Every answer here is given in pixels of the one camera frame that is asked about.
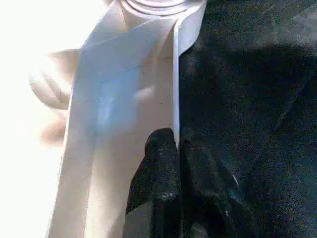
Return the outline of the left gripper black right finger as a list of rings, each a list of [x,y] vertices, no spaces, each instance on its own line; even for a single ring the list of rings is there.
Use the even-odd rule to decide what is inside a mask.
[[[187,238],[256,238],[258,228],[233,174],[207,139],[181,129],[180,167]]]

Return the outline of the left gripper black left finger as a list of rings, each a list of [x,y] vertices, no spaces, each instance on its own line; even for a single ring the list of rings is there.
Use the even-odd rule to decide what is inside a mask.
[[[182,235],[181,175],[172,129],[153,131],[144,152],[129,188],[123,237],[179,238]]]

